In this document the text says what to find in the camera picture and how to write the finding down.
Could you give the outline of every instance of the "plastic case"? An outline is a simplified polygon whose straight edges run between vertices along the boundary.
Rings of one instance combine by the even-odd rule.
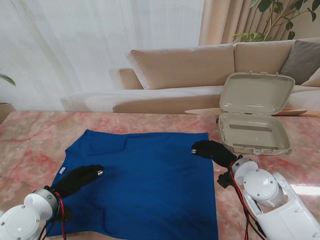
[[[224,84],[218,127],[221,142],[232,152],[255,155],[290,154],[291,143],[277,118],[294,88],[289,76],[237,72]]]

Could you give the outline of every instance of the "beige sofa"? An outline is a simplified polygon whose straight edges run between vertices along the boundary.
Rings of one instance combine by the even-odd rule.
[[[320,38],[305,39],[319,42]],[[220,95],[234,72],[280,72],[294,40],[240,42],[188,49],[132,50],[132,68],[118,70],[122,90],[66,96],[67,111],[171,113],[219,108]],[[295,85],[287,107],[320,111],[320,87]]]

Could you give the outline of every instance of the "pink marble table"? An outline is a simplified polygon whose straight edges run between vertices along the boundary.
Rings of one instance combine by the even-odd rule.
[[[260,168],[280,172],[320,221],[320,118],[278,117],[289,134],[292,154],[249,157]],[[30,192],[50,185],[65,159],[65,149],[86,129],[114,134],[147,132],[208,132],[218,141],[215,115],[80,113],[15,111],[0,125],[0,209],[23,203]],[[214,177],[225,168],[214,165]],[[220,240],[242,240],[245,217],[233,188],[215,183]],[[251,240],[258,239],[250,230]],[[50,239],[62,240],[60,236]],[[111,240],[94,232],[68,240]]]

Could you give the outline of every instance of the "gray cushion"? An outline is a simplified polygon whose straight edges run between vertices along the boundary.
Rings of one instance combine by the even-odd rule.
[[[296,40],[280,74],[293,78],[296,85],[301,85],[318,68],[320,68],[320,43]]]

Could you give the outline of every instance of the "blue shirt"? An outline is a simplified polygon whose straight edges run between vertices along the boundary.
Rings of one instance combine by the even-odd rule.
[[[94,231],[128,240],[217,240],[213,163],[191,146],[206,133],[109,134],[86,130],[69,148],[69,171],[102,165],[103,175],[63,200],[67,234]],[[61,235],[56,222],[49,236]]]

